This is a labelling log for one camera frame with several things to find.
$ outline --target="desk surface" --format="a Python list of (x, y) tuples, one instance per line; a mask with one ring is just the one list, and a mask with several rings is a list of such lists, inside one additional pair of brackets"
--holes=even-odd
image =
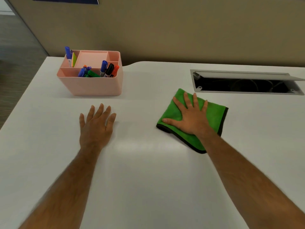
[[(123, 67), (123, 93), (76, 97), (48, 57), (0, 130), (0, 228), (15, 229), (79, 150), (79, 113), (117, 113), (94, 172), (81, 228), (247, 228), (207, 154), (156, 128), (190, 69), (288, 72), (305, 68), (138, 62)], [(297, 82), (305, 91), (305, 82)], [(305, 96), (198, 93), (229, 108), (222, 137), (305, 211)]]

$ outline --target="desk organizer compartment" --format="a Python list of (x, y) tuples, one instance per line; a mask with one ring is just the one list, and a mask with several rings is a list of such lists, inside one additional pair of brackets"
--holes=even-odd
[[(119, 96), (122, 93), (123, 68), (120, 52), (118, 51), (75, 51), (77, 60), (74, 67), (69, 67), (65, 56), (57, 77), (63, 82), (74, 96)], [(119, 65), (115, 77), (78, 77), (84, 65), (92, 67), (91, 71), (100, 74), (102, 61)]]

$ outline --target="green microfiber cloth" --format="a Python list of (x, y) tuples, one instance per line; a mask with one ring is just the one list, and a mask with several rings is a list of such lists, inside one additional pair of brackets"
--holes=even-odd
[[(183, 97), (184, 92), (185, 92), (184, 90), (179, 88), (175, 97), (186, 107)], [(193, 105), (193, 95), (188, 93), (188, 96)], [(204, 100), (198, 98), (198, 103), (199, 103), (199, 109), (201, 110), (204, 104)], [(224, 124), (224, 119), (226, 117), (227, 111), (228, 108), (225, 106), (210, 102), (208, 104), (207, 119), (209, 125), (214, 129), (215, 132), (217, 132), (219, 136), (221, 136), (222, 133), (222, 127)], [(163, 118), (170, 118), (178, 121), (182, 120), (181, 111), (173, 102), (173, 100), (170, 102), (170, 105), (167, 107), (166, 111), (159, 119), (157, 123), (157, 128), (162, 131), (174, 134), (176, 137), (178, 137), (181, 141), (183, 141), (185, 144), (187, 144), (191, 149), (195, 150), (196, 152), (200, 154), (206, 153), (204, 146), (201, 144), (200, 140), (195, 135), (187, 134), (174, 126), (163, 123), (162, 122)]]

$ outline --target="beige partition wall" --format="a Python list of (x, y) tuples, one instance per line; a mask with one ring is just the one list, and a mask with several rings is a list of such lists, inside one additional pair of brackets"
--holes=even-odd
[(9, 1), (51, 56), (305, 66), (305, 0)]

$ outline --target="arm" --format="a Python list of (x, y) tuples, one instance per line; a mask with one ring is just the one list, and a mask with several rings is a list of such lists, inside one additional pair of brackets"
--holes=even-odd
[(194, 106), (186, 93), (184, 99), (187, 108), (175, 97), (173, 99), (181, 110), (182, 121), (163, 119), (163, 122), (199, 138), (249, 228), (305, 228), (305, 214), (209, 126), (206, 118), (208, 101), (200, 110), (196, 93), (193, 95)]
[(58, 177), (19, 229), (78, 229), (81, 225), (97, 158), (109, 142), (116, 117), (111, 108), (94, 106), (85, 123), (80, 115), (81, 136), (77, 156)]

